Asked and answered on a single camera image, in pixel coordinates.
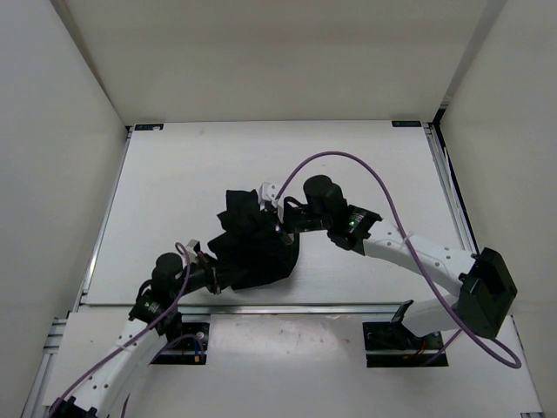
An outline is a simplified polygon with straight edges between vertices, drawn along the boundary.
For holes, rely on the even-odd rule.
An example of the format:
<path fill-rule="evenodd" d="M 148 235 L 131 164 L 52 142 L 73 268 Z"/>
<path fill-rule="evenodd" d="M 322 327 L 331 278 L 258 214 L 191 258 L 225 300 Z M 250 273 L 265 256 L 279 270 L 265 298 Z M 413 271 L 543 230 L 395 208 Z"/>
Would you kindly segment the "black pleated skirt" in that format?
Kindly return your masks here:
<path fill-rule="evenodd" d="M 256 191 L 228 190 L 226 210 L 218 214 L 224 232 L 208 242 L 221 264 L 240 271 L 235 291 L 288 278 L 299 259 L 300 237 L 276 230 L 276 214 L 260 209 Z"/>

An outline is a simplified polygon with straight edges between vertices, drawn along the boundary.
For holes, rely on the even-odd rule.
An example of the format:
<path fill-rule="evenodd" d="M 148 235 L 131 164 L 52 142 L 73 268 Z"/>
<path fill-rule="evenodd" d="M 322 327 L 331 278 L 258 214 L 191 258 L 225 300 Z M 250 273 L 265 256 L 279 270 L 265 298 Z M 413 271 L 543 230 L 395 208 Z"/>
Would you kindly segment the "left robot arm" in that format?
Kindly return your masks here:
<path fill-rule="evenodd" d="M 217 261 L 197 250 L 164 253 L 151 277 L 141 284 L 124 327 L 100 361 L 59 395 L 49 417 L 108 417 L 125 407 L 132 384 L 164 351 L 191 340 L 193 353 L 205 357 L 198 332 L 185 333 L 179 300 L 203 287 L 219 290 Z"/>

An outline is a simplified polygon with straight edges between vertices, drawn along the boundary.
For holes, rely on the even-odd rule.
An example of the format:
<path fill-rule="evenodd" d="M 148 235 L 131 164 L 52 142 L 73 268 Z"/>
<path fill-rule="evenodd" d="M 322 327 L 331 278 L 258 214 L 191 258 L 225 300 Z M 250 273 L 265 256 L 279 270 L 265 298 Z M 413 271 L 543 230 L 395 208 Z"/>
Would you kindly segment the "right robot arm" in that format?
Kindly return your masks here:
<path fill-rule="evenodd" d="M 475 336 L 493 340 L 517 295 L 502 256 L 488 247 L 480 253 L 452 249 L 421 237 L 404 239 L 399 228 L 375 212 L 350 205 L 341 188 L 325 175 L 303 186 L 306 202 L 283 200 L 285 233 L 324 231 L 336 246 L 384 260 L 416 274 L 427 272 L 446 290 L 442 300 L 402 303 L 391 320 L 393 342 L 409 348 L 421 337 L 464 324 Z"/>

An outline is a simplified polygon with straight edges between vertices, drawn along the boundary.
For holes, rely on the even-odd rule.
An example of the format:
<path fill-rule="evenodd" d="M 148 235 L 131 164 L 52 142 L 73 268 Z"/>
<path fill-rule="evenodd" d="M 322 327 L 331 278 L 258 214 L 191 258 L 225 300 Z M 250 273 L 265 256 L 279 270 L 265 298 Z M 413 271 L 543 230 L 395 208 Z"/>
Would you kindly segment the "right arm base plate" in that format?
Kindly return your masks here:
<path fill-rule="evenodd" d="M 440 332 L 415 336 L 402 326 L 403 314 L 413 304 L 403 302 L 388 321 L 362 324 L 368 368 L 447 367 L 444 341 Z"/>

